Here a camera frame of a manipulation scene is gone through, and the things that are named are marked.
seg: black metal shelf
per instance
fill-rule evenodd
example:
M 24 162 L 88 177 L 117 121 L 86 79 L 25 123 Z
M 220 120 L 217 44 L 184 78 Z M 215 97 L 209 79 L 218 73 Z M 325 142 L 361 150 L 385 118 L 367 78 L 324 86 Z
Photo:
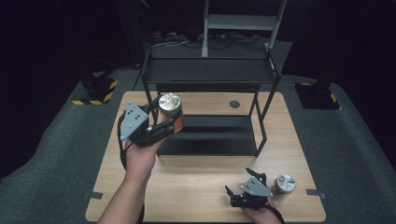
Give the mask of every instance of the black metal shelf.
M 274 97 L 281 74 L 268 51 L 266 58 L 153 58 L 150 49 L 142 67 L 142 81 L 148 101 L 149 84 L 160 92 L 252 92 L 246 116 L 185 115 L 185 126 L 167 138 L 159 150 L 168 155 L 244 155 L 258 157 L 267 140 L 263 120 Z M 258 92 L 272 85 L 263 110 Z M 251 114 L 256 107 L 262 142 L 256 147 Z M 156 118 L 156 111 L 151 111 Z

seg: human arm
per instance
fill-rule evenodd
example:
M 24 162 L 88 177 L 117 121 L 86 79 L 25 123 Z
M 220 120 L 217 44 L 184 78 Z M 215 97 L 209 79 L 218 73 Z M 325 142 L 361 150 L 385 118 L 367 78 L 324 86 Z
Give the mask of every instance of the human arm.
M 129 148 L 126 150 L 125 177 L 98 223 L 136 223 L 143 207 L 156 154 L 163 141 L 164 139 L 144 148 L 131 145 L 130 140 L 126 141 L 125 146 Z
M 268 198 L 268 204 L 276 208 L 274 201 Z M 268 208 L 241 208 L 242 211 L 250 217 L 255 224 L 280 224 L 276 215 Z

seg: wooden table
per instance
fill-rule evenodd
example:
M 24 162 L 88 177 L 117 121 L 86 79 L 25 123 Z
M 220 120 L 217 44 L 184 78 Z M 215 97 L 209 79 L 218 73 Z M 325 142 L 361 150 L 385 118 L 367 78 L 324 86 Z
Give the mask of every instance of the wooden table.
M 179 95 L 185 114 L 247 114 L 253 98 L 252 93 L 194 92 Z M 260 92 L 261 106 L 267 96 L 267 92 Z M 203 99 L 206 100 L 205 105 L 197 103 Z M 240 103 L 239 108 L 229 106 L 234 100 Z M 123 95 L 93 189 L 93 192 L 103 193 L 103 197 L 100 200 L 91 198 L 86 212 L 89 221 L 99 219 L 124 177 L 117 140 L 117 122 L 128 101 L 145 105 L 147 98 L 145 93 L 137 91 L 129 91 Z M 255 114 L 252 116 L 252 125 L 258 144 L 262 135 Z M 162 155 L 157 158 L 148 182 L 145 221 L 251 221 L 239 208 L 230 206 L 230 197 L 224 188 L 227 185 L 235 194 L 242 193 L 240 186 L 250 178 L 246 167 L 258 173 L 266 173 L 268 186 L 273 185 L 274 180 L 281 174 L 291 175 L 296 180 L 297 187 L 292 194 L 275 196 L 276 207 L 285 221 L 323 221 L 326 214 L 319 196 L 306 193 L 307 189 L 316 189 L 316 186 L 280 93 L 276 93 L 264 125 L 268 140 L 259 158 L 175 155 Z

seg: can lid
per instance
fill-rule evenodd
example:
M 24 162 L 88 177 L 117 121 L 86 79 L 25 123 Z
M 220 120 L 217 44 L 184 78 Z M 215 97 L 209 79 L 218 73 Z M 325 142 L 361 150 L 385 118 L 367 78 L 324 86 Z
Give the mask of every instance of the can lid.
M 289 175 L 280 175 L 276 179 L 276 185 L 285 192 L 292 192 L 296 188 L 296 182 Z
M 164 111 L 172 111 L 180 106 L 180 97 L 174 93 L 167 93 L 160 98 L 160 108 Z

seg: shelf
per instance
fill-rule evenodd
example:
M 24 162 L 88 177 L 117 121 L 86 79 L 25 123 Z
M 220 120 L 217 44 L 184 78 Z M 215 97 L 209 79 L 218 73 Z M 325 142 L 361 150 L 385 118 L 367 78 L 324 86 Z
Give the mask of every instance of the shelf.
M 207 28 L 237 30 L 274 30 L 276 16 L 209 14 Z
M 265 58 L 151 58 L 143 76 L 159 91 L 253 92 L 276 79 Z
M 255 156 L 257 148 L 248 116 L 185 115 L 184 128 L 170 135 L 159 152 L 161 155 Z

